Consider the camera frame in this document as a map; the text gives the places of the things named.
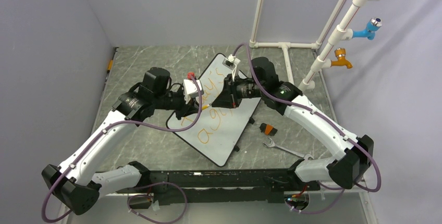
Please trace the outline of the white whiteboard black frame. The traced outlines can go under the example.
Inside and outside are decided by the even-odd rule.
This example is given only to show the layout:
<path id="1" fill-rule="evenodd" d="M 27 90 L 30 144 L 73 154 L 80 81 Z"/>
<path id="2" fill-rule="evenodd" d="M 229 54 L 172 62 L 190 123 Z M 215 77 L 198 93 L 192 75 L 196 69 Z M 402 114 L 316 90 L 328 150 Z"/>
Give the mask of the white whiteboard black frame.
<path id="1" fill-rule="evenodd" d="M 199 76 L 204 91 L 202 96 L 204 106 L 217 98 L 223 88 L 224 77 L 231 73 L 231 70 L 223 65 L 224 60 L 224 54 L 216 54 Z M 235 109 L 209 107 L 202 111 L 192 128 L 176 132 L 175 135 L 212 163 L 222 167 L 234 150 L 260 100 L 260 98 L 243 99 Z"/>

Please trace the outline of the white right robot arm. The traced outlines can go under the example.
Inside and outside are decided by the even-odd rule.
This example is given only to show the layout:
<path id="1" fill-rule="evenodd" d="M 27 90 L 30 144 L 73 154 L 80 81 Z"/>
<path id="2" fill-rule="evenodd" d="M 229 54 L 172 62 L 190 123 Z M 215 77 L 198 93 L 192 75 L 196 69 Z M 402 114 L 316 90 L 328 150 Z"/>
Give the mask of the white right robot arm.
<path id="1" fill-rule="evenodd" d="M 368 135 L 357 136 L 324 115 L 295 85 L 279 79 L 268 58 L 255 58 L 251 64 L 255 77 L 228 74 L 212 106 L 237 108 L 247 98 L 260 97 L 267 107 L 300 124 L 331 153 L 329 158 L 296 161 L 289 168 L 289 187 L 300 190 L 311 181 L 332 181 L 351 189 L 372 164 L 373 140 Z"/>

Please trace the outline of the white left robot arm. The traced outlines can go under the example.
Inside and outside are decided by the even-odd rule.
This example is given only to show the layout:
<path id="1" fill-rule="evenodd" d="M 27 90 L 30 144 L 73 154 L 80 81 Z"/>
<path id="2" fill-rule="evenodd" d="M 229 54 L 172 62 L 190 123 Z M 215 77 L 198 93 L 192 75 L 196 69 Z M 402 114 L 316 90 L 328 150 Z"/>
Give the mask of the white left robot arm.
<path id="1" fill-rule="evenodd" d="M 69 158 L 59 165 L 47 165 L 42 177 L 49 194 L 71 213 L 82 215 L 103 196 L 132 188 L 146 191 L 152 183 L 151 172 L 137 161 L 112 171 L 98 172 L 110 152 L 156 110 L 172 110 L 177 118 L 202 112 L 203 88 L 193 73 L 173 91 L 170 73 L 151 68 L 142 81 L 122 94 L 102 124 Z"/>

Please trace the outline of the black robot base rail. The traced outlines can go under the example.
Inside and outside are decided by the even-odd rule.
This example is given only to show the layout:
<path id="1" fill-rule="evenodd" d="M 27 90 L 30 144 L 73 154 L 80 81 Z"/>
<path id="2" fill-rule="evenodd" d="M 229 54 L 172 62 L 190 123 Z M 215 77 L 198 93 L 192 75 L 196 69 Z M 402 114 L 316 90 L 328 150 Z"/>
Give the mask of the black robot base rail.
<path id="1" fill-rule="evenodd" d="M 317 182 L 301 182 L 287 168 L 233 170 L 152 170 L 148 181 L 119 193 L 153 194 L 161 206 L 183 203 L 266 201 L 283 203 L 290 193 L 319 191 Z"/>

